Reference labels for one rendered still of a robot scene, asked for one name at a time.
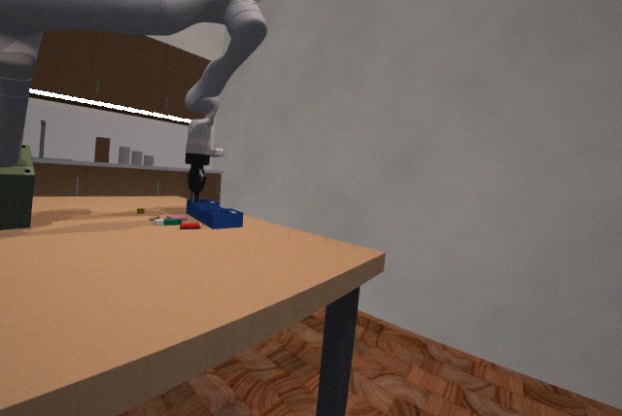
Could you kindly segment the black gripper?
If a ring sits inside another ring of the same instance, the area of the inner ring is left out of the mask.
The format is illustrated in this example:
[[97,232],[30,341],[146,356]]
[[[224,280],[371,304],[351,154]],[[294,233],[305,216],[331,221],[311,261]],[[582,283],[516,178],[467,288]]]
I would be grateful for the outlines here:
[[203,165],[209,165],[209,161],[210,156],[208,155],[186,154],[185,163],[191,164],[191,170],[188,173],[188,180],[190,181],[189,188],[191,191],[190,201],[199,202],[200,192],[203,191],[206,181],[206,175],[204,175]]

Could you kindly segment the green and white eraser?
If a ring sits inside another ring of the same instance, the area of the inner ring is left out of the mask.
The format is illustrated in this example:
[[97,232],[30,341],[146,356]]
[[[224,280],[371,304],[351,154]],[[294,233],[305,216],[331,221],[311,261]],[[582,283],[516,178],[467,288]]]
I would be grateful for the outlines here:
[[157,225],[179,225],[182,223],[182,219],[155,219],[155,226]]

